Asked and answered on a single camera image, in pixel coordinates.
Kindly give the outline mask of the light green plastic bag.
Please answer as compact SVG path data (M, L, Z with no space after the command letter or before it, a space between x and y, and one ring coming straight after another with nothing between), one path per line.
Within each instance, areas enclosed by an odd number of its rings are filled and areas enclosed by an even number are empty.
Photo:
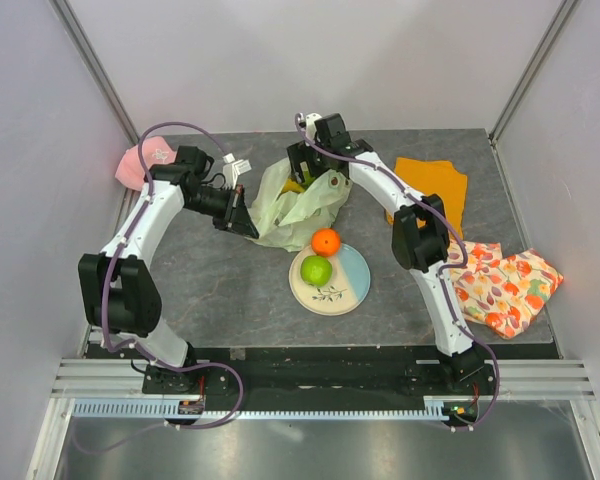
M287 159L267 167L249 214L259 237L253 242L263 247L300 251L313 234L331 227L340 208L348 200L352 183L339 172L329 170L301 193L286 191L291 168Z

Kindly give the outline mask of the fake orange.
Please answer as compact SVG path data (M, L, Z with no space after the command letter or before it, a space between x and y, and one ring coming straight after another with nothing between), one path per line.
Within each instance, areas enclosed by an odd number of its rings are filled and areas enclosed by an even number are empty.
M316 255L331 257L341 248L340 235L332 228L317 230L311 237L310 246Z

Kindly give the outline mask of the green fake apple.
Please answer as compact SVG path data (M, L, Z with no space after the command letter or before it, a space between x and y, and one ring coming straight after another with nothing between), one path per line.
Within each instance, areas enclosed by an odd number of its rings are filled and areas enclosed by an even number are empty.
M331 279L333 267L331 262L319 255L307 256L300 265L301 279L316 288L327 285Z

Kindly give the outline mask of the yellow fake banana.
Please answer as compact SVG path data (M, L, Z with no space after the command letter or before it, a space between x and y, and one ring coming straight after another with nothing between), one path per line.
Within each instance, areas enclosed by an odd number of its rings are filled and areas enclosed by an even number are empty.
M281 193L288 193L288 192L293 192L296 194L301 194L304 193L306 191L306 189L299 183L297 183L296 181L292 180L291 178L287 178L284 182L284 185L282 187Z

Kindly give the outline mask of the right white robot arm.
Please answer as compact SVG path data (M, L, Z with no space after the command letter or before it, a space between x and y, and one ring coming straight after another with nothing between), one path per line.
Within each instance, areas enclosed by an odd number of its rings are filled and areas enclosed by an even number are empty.
M469 331L451 282L450 239L459 237L446 218L437 195L425 195L400 179L365 141L354 140L339 114L297 113L301 141L287 154L292 169L302 174L333 170L362 187L393 217L391 250L398 264L414 278L433 324L439 352L438 381L447 392L463 392L483 367L476 340Z

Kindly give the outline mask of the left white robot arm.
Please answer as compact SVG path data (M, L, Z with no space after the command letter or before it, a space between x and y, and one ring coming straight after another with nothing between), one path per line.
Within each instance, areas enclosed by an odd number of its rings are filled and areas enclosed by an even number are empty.
M164 368L165 382L178 393L188 393L199 382L193 347L177 335L162 314L162 299L150 266L168 226L182 210L209 217L213 226L256 239L259 232L245 203L240 175L250 171L246 159L223 158L225 182L213 186L211 156L197 147L183 146L171 163L152 165L141 195L119 232L97 254L78 263L83 304L88 323L102 331L109 352L138 350L149 362Z

